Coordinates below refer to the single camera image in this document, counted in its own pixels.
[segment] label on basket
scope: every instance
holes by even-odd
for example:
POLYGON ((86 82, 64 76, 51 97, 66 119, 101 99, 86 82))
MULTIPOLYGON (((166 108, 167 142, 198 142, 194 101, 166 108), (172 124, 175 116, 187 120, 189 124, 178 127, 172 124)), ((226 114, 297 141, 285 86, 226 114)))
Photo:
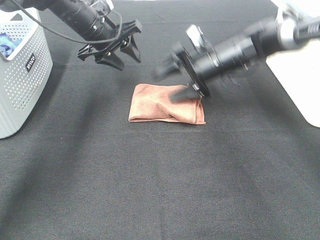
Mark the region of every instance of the label on basket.
POLYGON ((26 65, 25 65, 25 68, 28 71, 28 73, 32 69, 32 66, 34 65, 35 61, 36 61, 36 57, 35 57, 34 53, 32 53, 31 57, 29 58, 29 60, 27 61, 26 65))

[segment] black wire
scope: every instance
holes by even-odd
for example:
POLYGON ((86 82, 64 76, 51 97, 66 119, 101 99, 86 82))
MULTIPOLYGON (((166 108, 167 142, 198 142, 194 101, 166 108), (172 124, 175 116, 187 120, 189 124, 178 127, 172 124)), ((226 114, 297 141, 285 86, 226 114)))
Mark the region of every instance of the black wire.
POLYGON ((42 24, 40 21, 38 21, 37 19, 35 19, 29 12, 26 11, 26 9, 21 6, 16 0, 10 0, 13 4, 15 4, 25 15, 27 15, 30 19, 32 19, 34 22, 36 22, 37 24, 39 24, 41 27, 43 27, 44 29, 48 30, 49 32, 58 35, 59 37, 62 37, 64 39, 67 39, 69 41, 72 42, 76 42, 76 43, 80 43, 80 44, 104 44, 104 43, 109 43, 112 42, 116 39, 119 38, 120 34, 121 34, 121 30, 122 30, 122 16, 120 13, 118 13, 115 10, 112 10, 113 13, 115 13, 116 15, 118 15, 119 17, 119 29, 118 29, 118 33, 115 37, 113 38, 109 38, 109 39, 105 39, 105 40, 98 40, 98 41, 83 41, 83 40, 77 40, 71 37, 68 37, 58 31, 53 30, 52 28, 42 24))

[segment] white basket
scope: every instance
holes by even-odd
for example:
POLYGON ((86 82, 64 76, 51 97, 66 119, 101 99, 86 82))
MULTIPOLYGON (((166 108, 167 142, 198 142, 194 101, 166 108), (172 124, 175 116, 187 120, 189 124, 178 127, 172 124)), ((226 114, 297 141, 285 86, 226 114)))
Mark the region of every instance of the white basket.
MULTIPOLYGON (((35 8, 27 11, 40 20, 35 8)), ((12 40, 22 39, 8 58, 0 52, 0 139, 3 139, 16 133, 26 121, 53 64, 42 27, 22 11, 0 10, 0 33, 7 33, 12 40), (20 20, 11 20, 15 16, 20 20)))

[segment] black robotic arm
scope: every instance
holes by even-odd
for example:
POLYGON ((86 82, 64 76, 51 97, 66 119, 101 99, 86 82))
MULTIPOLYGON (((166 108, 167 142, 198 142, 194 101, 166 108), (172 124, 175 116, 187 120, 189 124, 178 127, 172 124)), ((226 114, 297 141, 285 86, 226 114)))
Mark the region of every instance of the black robotic arm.
POLYGON ((310 39, 320 38, 320 17, 302 20, 288 16, 283 22, 266 19, 248 27, 239 35, 212 47, 200 28, 191 25, 186 31, 196 54, 190 55, 177 43, 170 58, 154 70, 157 79, 185 68, 191 77, 188 88, 171 96, 174 102, 184 99, 207 97, 207 82, 227 71, 244 67, 266 59, 280 51, 302 48, 310 39))
POLYGON ((5 12, 49 9, 86 41, 78 52, 81 60, 94 56, 98 64, 123 70, 125 64, 114 52, 120 48, 140 62, 133 34, 140 33, 142 26, 137 19, 115 24, 108 16, 113 7, 111 0, 0 0, 0 9, 5 12))

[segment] folded towel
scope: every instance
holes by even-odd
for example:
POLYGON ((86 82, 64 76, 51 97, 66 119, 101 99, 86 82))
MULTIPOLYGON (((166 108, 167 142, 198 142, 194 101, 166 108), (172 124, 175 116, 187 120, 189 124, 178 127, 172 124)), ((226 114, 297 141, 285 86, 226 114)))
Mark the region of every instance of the folded towel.
POLYGON ((138 84, 132 96, 129 121, 206 124, 201 99, 171 102, 170 96, 185 88, 186 86, 183 85, 158 86, 138 84))
POLYGON ((13 41, 8 34, 0 33, 0 51, 3 52, 4 56, 7 58, 12 54, 21 41, 21 39, 13 41))

